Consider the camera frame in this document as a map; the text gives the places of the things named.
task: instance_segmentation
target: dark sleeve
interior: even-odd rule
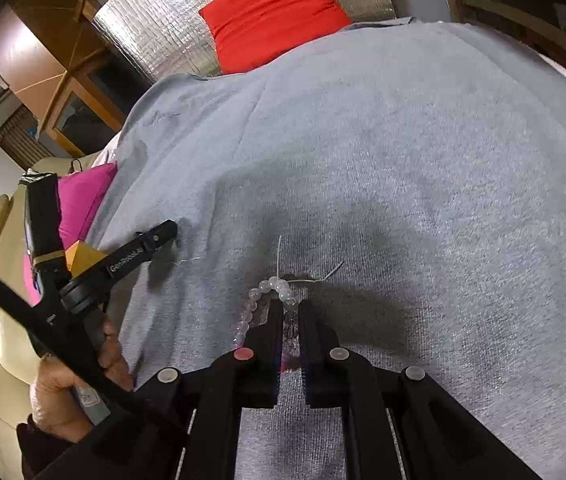
[[[32,480],[72,446],[71,442],[37,428],[31,415],[28,416],[27,424],[19,424],[16,427],[16,436],[19,439],[25,480]]]

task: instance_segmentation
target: human hand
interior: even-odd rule
[[[130,369],[121,353],[117,331],[107,318],[103,333],[105,341],[99,350],[99,364],[110,381],[131,391],[134,382]],[[71,394],[74,385],[90,387],[57,357],[46,355],[39,362],[37,376],[30,386],[32,420],[36,426],[69,442],[78,442],[92,431],[92,422]]]

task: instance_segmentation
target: beige leather sofa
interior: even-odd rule
[[[89,168],[95,158],[96,154],[81,159],[83,168]],[[70,160],[45,158],[34,169],[63,176],[70,170]],[[24,186],[19,186],[12,198],[0,196],[0,278],[26,298],[24,206]],[[30,413],[29,384],[38,361],[26,331],[0,310],[0,477],[4,480],[23,478],[15,429]]]

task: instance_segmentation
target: gray blanket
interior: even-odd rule
[[[368,24],[253,72],[171,76],[135,106],[89,241],[174,219],[121,286],[142,384],[230,350],[274,273],[375,365],[423,366],[546,479],[566,479],[566,79],[495,32]],[[335,410],[243,415],[240,479],[344,478]]]

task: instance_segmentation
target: pink fabric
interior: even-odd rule
[[[58,200],[61,207],[61,223],[58,234],[65,250],[77,240],[86,239],[97,209],[116,174],[117,165],[111,162],[59,179]],[[32,269],[27,254],[23,257],[23,280],[30,304],[39,303],[41,297],[32,283]]]

